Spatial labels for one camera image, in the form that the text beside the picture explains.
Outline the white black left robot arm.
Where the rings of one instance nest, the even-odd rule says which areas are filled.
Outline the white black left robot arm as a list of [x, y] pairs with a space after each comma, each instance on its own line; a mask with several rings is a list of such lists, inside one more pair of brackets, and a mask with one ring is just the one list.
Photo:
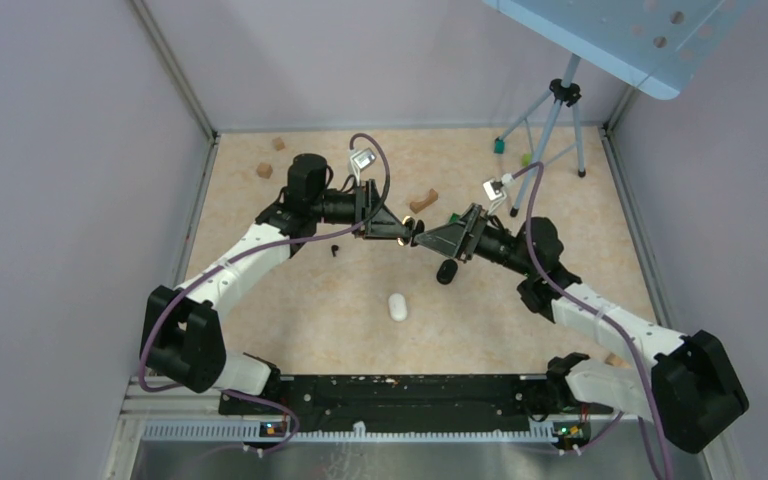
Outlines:
[[242, 392], [257, 413], [279, 404], [277, 368], [249, 354], [230, 354], [222, 319], [273, 268], [319, 239], [319, 224], [365, 240], [408, 244], [418, 221], [399, 219], [372, 180], [354, 180], [348, 191], [330, 185], [333, 171], [317, 154], [296, 156], [279, 197], [263, 210], [230, 250], [194, 278], [149, 295], [140, 369], [153, 370], [195, 393]]

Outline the light blue perforated panel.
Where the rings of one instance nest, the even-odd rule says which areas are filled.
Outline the light blue perforated panel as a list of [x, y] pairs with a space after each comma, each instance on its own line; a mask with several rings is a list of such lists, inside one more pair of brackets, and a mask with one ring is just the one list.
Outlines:
[[629, 86], [676, 98], [748, 0], [489, 0], [487, 6]]

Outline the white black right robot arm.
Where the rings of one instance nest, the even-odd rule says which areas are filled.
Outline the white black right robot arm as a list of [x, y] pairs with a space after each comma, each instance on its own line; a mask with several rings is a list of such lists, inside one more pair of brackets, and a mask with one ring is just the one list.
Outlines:
[[531, 217], [518, 233], [473, 204], [455, 222], [413, 236], [415, 245], [467, 262], [475, 257], [522, 275], [522, 303], [548, 321], [582, 333], [627, 362], [612, 367], [570, 354], [552, 366], [549, 404], [572, 412], [595, 403], [651, 423], [687, 453], [699, 453], [749, 409], [746, 392], [718, 337], [685, 334], [611, 302], [560, 261], [564, 245], [553, 222]]

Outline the grey tripod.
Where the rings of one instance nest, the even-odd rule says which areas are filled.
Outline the grey tripod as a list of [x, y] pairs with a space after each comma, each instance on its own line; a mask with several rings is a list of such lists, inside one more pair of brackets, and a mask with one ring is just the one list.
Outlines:
[[[581, 57], [572, 54], [567, 63], [564, 74], [560, 78], [556, 78], [550, 81], [549, 87], [541, 94], [541, 96], [535, 100], [524, 113], [522, 113], [516, 121], [511, 124], [501, 135], [496, 138], [501, 138], [505, 141], [507, 137], [513, 133], [519, 126], [523, 125], [527, 132], [527, 140], [529, 146], [529, 154], [532, 155], [533, 161], [543, 161], [546, 165], [563, 157], [567, 153], [574, 151], [577, 160], [577, 174], [579, 178], [585, 178], [587, 175], [585, 156], [583, 151], [583, 137], [582, 137], [582, 122], [580, 115], [580, 106], [578, 102], [582, 98], [581, 88], [576, 84], [573, 79], [581, 63]], [[542, 127], [540, 138], [537, 142], [534, 142], [531, 125], [529, 118], [547, 101], [551, 100], [552, 104], [549, 109], [548, 117]], [[549, 145], [549, 141], [552, 137], [557, 121], [561, 111], [567, 108], [571, 111], [573, 129], [574, 129], [574, 141], [561, 150], [554, 157], [545, 158], [546, 150]]]

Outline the small tan wooden cube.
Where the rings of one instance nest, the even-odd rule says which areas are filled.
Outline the small tan wooden cube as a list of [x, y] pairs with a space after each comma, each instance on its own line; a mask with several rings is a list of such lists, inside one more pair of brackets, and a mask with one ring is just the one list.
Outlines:
[[281, 137], [275, 137], [272, 140], [272, 145], [276, 151], [281, 151], [286, 148], [286, 144]]

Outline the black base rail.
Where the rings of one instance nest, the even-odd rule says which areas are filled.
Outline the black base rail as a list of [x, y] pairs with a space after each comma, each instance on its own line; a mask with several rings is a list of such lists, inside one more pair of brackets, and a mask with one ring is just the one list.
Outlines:
[[303, 433], [525, 432], [556, 415], [608, 414], [544, 375], [294, 375], [266, 391], [295, 413]]

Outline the tan block near base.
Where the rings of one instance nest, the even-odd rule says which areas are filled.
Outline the tan block near base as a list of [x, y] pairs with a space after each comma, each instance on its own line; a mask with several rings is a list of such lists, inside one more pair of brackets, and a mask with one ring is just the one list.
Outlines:
[[614, 353], [609, 354], [605, 358], [604, 363], [612, 367], [619, 367], [619, 368], [628, 367], [628, 363], [623, 358], [621, 358], [620, 356]]

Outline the white earbud charging case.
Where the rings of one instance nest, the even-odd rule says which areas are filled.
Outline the white earbud charging case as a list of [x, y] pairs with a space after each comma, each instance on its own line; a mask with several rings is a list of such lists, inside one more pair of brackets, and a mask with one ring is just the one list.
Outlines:
[[393, 293], [388, 297], [388, 313], [395, 322], [403, 322], [408, 318], [406, 297], [401, 293]]

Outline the brown wooden arch block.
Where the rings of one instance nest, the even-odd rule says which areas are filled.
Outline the brown wooden arch block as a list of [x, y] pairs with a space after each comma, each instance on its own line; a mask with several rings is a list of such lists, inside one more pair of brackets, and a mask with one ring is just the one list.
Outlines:
[[418, 214], [428, 208], [429, 206], [433, 205], [437, 200], [439, 199], [438, 192], [431, 188], [427, 191], [425, 196], [421, 199], [411, 201], [409, 203], [409, 208], [412, 213]]

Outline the black earbud charging case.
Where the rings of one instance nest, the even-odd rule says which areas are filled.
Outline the black earbud charging case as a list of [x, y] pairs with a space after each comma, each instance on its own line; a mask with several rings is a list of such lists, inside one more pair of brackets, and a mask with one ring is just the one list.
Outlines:
[[436, 281], [441, 285], [451, 284], [457, 275], [458, 269], [457, 261], [453, 259], [444, 260], [436, 272]]

